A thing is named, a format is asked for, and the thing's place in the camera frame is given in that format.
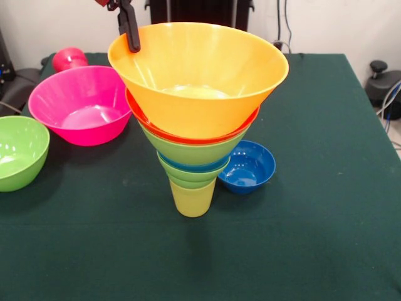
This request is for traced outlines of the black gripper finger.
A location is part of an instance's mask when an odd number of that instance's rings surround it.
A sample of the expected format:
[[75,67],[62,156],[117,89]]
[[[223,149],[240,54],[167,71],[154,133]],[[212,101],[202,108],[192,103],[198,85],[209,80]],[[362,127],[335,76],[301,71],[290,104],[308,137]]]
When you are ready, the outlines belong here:
[[128,5],[127,4],[119,4],[118,5],[120,12],[118,14],[118,26],[119,33],[124,34],[128,33]]
[[126,33],[128,46],[132,53],[137,53],[140,51],[140,38],[138,34],[138,25],[137,19],[135,15],[135,10],[133,6],[130,4],[130,1],[122,0],[120,4],[127,4],[128,5],[128,33]]

